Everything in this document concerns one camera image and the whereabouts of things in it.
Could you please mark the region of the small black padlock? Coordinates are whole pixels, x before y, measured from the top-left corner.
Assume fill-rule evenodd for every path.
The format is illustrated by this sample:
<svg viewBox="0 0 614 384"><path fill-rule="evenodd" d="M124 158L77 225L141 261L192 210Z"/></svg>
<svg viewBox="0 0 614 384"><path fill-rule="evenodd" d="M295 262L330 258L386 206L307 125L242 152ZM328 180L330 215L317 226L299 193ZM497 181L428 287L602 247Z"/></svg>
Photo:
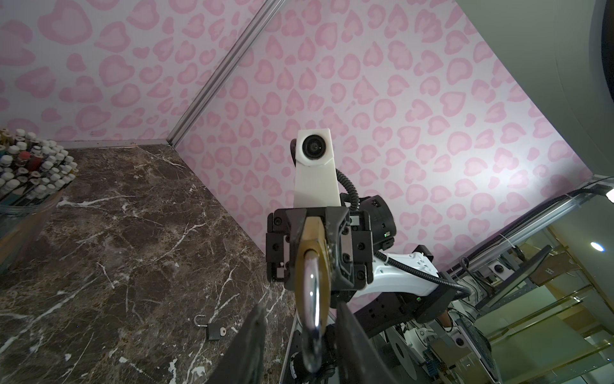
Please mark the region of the small black padlock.
<svg viewBox="0 0 614 384"><path fill-rule="evenodd" d="M227 335L227 329L218 323L206 323L204 315L195 315L193 323L198 328L206 330L206 341L217 342L222 340Z"/></svg>

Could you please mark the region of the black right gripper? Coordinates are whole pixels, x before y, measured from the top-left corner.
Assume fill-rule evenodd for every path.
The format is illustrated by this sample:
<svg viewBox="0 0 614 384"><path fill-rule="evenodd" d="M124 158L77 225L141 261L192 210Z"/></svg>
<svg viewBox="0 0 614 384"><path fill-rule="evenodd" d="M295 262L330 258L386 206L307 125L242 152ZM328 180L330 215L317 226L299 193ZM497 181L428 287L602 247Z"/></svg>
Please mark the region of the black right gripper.
<svg viewBox="0 0 614 384"><path fill-rule="evenodd" d="M267 279L292 291L297 252L308 218L320 219L329 251L332 291L359 291L372 283L373 237L369 214L344 206L278 209L268 216Z"/></svg>

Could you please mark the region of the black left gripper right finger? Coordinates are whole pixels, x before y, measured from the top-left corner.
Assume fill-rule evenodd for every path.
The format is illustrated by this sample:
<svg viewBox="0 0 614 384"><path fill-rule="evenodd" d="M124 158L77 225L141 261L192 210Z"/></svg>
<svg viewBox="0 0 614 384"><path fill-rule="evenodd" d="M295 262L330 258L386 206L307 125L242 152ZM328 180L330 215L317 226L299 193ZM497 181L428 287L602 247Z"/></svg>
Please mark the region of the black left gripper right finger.
<svg viewBox="0 0 614 384"><path fill-rule="evenodd" d="M335 326L340 383L397 383L345 303L337 307Z"/></svg>

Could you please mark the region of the brass padlock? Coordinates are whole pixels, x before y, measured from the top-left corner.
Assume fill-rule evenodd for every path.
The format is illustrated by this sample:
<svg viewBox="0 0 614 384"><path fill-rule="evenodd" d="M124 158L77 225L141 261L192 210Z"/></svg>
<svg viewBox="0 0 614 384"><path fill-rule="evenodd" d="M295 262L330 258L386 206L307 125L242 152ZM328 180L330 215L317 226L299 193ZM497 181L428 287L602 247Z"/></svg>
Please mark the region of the brass padlock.
<svg viewBox="0 0 614 384"><path fill-rule="evenodd" d="M302 325L302 358L310 373L322 364L323 339L328 325L331 296L329 248L319 217L305 220L297 248L295 299Z"/></svg>

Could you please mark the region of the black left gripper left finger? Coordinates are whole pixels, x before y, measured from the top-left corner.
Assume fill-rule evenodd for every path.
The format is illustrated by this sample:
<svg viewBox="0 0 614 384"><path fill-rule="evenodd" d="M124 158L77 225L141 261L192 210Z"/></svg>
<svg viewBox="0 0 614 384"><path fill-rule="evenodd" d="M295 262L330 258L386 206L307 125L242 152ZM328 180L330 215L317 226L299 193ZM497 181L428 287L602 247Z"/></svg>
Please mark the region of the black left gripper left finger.
<svg viewBox="0 0 614 384"><path fill-rule="evenodd" d="M260 383L263 376L267 322L265 307L257 304L209 376L210 383Z"/></svg>

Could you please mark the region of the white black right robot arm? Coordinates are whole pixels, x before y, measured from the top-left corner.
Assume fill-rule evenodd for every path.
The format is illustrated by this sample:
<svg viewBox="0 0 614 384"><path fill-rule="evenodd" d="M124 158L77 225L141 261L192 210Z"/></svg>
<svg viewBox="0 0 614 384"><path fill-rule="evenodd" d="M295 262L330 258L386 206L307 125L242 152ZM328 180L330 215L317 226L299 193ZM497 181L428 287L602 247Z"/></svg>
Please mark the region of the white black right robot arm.
<svg viewBox="0 0 614 384"><path fill-rule="evenodd" d="M468 288L444 278L421 248L390 254L396 226L379 195L341 195L340 206L277 209L267 218L268 279L295 295L305 334L321 338L331 310L368 294L400 299L391 315L370 313L364 328L409 319L426 323Z"/></svg>

